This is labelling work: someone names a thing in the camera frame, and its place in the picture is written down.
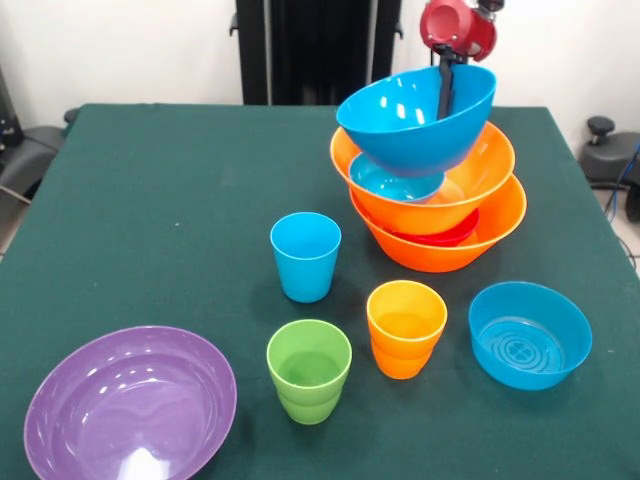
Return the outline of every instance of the green tablecloth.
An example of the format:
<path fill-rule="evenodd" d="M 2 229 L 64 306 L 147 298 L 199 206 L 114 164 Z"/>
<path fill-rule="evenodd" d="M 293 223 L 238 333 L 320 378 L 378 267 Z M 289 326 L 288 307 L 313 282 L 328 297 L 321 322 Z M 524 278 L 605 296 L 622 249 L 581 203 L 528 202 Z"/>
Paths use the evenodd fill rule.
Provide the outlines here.
<path fill-rule="evenodd" d="M 638 478 L 636 275 L 548 111 L 492 120 L 515 146 L 527 216 L 468 268 L 429 275 L 389 260 L 352 210 L 329 160 L 331 108 L 85 107 L 0 265 L 1 478 L 32 478 L 22 426 L 45 375 L 141 324 L 203 335 L 237 375 L 233 429 L 198 479 Z M 268 239 L 297 210 L 344 235 L 333 290 L 314 305 L 281 293 Z M 405 382 L 377 370 L 364 309 L 398 278 L 449 306 L 428 367 Z M 560 290 L 591 321 L 591 356 L 553 390 L 511 390 L 473 358 L 469 303 L 512 279 Z M 354 349 L 341 402 L 316 427 L 286 417 L 264 358 L 270 335 L 302 317 L 334 322 Z"/>

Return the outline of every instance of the orange cup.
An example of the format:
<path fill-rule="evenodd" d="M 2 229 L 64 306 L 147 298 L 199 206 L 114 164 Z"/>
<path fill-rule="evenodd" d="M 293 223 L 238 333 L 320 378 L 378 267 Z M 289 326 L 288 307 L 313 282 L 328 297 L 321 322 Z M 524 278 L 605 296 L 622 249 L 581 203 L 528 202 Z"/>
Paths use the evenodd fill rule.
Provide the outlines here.
<path fill-rule="evenodd" d="M 515 175 L 511 175 L 498 191 L 480 205 L 480 220 L 469 238 L 455 247 L 436 247 L 409 242 L 381 228 L 356 199 L 353 190 L 351 202 L 378 245 L 391 259 L 404 267 L 429 273 L 451 272 L 466 267 L 513 232 L 527 210 L 524 188 Z"/>
<path fill-rule="evenodd" d="M 408 203 L 376 195 L 349 178 L 349 166 L 360 149 L 342 128 L 334 133 L 330 152 L 334 167 L 374 222 L 409 235 L 431 235 L 455 227 L 504 185 L 515 166 L 511 142 L 487 122 L 467 158 L 446 173 L 438 193 L 426 203 Z"/>
<path fill-rule="evenodd" d="M 376 288 L 367 301 L 371 348 L 388 377 L 415 377 L 427 364 L 447 323 L 447 306 L 422 283 L 395 280 Z"/>

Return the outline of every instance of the blue cable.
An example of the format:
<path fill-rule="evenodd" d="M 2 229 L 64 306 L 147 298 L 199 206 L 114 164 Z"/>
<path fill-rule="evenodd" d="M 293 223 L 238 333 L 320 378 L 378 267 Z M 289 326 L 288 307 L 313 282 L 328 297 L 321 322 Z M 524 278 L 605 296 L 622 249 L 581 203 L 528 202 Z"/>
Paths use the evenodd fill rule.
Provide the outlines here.
<path fill-rule="evenodd" d="M 636 147 L 636 151 L 633 154 L 633 157 L 631 157 L 631 160 L 629 160 L 629 163 L 627 164 L 627 166 L 625 167 L 624 171 L 622 172 L 622 175 L 620 175 L 620 178 L 618 178 L 618 181 L 616 182 L 616 186 L 613 190 L 613 193 L 611 194 L 611 197 L 609 198 L 609 201 L 607 202 L 607 205 L 605 206 L 605 214 L 607 215 L 607 217 L 609 217 L 608 213 L 609 213 L 609 207 L 611 208 L 611 217 L 608 218 L 609 219 L 609 223 L 613 222 L 613 219 L 616 218 L 616 211 L 618 209 L 618 189 L 620 188 L 620 184 L 622 183 L 622 181 L 624 180 L 624 178 L 627 176 L 627 174 L 631 171 L 631 169 L 633 168 L 633 166 L 635 165 L 635 163 L 638 160 L 638 156 L 640 156 L 640 145 L 638 145 Z"/>

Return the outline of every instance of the cup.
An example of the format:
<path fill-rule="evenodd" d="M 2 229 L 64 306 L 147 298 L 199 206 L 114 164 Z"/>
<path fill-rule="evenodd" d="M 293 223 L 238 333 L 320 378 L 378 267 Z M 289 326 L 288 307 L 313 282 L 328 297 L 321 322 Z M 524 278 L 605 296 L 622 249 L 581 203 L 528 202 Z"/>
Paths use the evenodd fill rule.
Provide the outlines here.
<path fill-rule="evenodd" d="M 292 213 L 275 223 L 271 245 L 287 297 L 313 303 L 329 293 L 341 240 L 338 224 L 319 213 Z"/>
<path fill-rule="evenodd" d="M 273 334 L 267 365 L 280 403 L 303 425 L 323 422 L 335 408 L 351 366 L 351 344 L 334 325 L 297 320 Z"/>
<path fill-rule="evenodd" d="M 422 283 L 396 280 L 380 285 L 367 301 L 371 348 L 388 377 L 415 377 L 427 364 L 447 323 L 447 306 Z"/>

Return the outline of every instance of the bowl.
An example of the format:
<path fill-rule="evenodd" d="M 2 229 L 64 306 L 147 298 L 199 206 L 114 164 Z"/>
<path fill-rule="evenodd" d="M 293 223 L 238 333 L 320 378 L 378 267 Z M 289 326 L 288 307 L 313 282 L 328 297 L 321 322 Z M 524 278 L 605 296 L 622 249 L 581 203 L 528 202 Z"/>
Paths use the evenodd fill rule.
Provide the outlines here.
<path fill-rule="evenodd" d="M 426 202 L 444 182 L 444 173 L 428 177 L 398 177 L 380 168 L 361 153 L 349 167 L 349 177 L 371 193 L 399 202 Z"/>
<path fill-rule="evenodd" d="M 564 295 L 535 283 L 505 282 L 483 290 L 471 303 L 469 327 L 482 368 L 520 390 L 557 385 L 591 351 L 585 315 Z"/>
<path fill-rule="evenodd" d="M 382 198 L 349 178 L 349 166 L 360 153 L 347 133 L 338 128 L 331 139 L 331 160 L 353 195 L 376 224 L 410 235 L 441 233 L 458 225 L 509 178 L 515 154 L 509 139 L 487 123 L 464 162 L 448 171 L 438 192 L 424 204 Z"/>
<path fill-rule="evenodd" d="M 442 233 L 434 233 L 433 235 L 406 235 L 404 233 L 393 233 L 395 236 L 413 243 L 422 245 L 433 245 L 437 247 L 455 247 L 471 236 L 480 221 L 480 213 L 478 209 L 471 212 L 458 225 L 451 230 Z"/>
<path fill-rule="evenodd" d="M 513 232 L 527 209 L 524 188 L 512 175 L 479 208 L 475 232 L 457 247 L 436 247 L 403 240 L 377 225 L 351 192 L 351 202 L 382 250 L 407 268 L 429 273 L 451 272 L 466 267 L 498 241 Z"/>
<path fill-rule="evenodd" d="M 372 83 L 338 108 L 338 123 L 374 162 L 401 177 L 442 173 L 460 163 L 489 118 L 496 88 L 491 71 L 453 67 L 451 115 L 436 120 L 438 67 Z"/>
<path fill-rule="evenodd" d="M 191 478 L 224 442 L 236 382 L 205 339 L 135 327 L 76 350 L 47 376 L 24 426 L 43 480 Z"/>

